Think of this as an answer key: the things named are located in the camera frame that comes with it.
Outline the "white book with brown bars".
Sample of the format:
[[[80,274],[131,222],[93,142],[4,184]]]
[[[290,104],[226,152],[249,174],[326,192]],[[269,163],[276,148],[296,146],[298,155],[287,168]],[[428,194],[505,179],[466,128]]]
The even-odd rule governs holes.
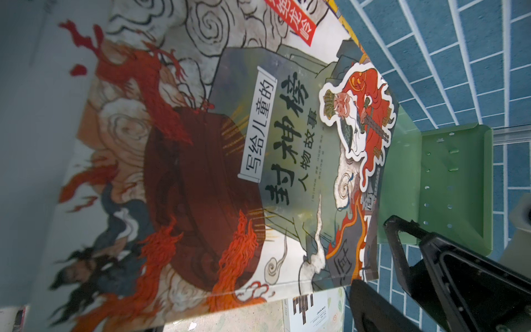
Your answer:
[[[284,331],[342,331],[345,294],[342,288],[321,290],[282,301]]]

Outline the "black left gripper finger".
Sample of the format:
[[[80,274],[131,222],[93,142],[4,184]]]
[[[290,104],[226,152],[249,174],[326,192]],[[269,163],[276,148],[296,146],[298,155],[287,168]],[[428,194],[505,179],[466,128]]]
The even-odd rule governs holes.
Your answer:
[[[360,279],[351,283],[349,304],[358,331],[421,332],[411,320]]]

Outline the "green red illustrated comic book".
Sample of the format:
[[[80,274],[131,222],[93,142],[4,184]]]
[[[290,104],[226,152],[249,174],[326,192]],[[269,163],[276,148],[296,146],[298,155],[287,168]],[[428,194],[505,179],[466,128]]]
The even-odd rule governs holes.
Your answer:
[[[27,331],[142,331],[378,278],[398,103],[324,1],[113,1]]]

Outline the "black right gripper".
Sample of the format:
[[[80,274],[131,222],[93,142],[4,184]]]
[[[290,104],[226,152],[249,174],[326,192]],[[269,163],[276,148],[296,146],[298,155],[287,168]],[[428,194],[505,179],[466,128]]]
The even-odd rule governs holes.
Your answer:
[[[530,279],[393,215],[383,223],[404,291],[445,331],[529,331]],[[399,234],[420,239],[411,265]]]

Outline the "yellow red illustrated book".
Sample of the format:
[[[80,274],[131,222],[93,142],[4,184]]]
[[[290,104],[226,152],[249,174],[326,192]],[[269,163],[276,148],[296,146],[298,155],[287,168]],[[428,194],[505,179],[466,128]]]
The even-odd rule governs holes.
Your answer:
[[[324,2],[327,4],[327,6],[333,11],[334,15],[336,16],[337,20],[341,23],[341,25],[344,27],[344,29],[347,31],[351,39],[354,41],[356,46],[361,50],[362,57],[359,63],[365,64],[367,62],[370,62],[369,56],[366,54],[362,44],[360,43],[358,37],[354,33],[351,26],[348,24],[347,20],[345,19],[344,15],[341,14],[340,9],[338,8],[337,4],[334,0],[324,0]]]

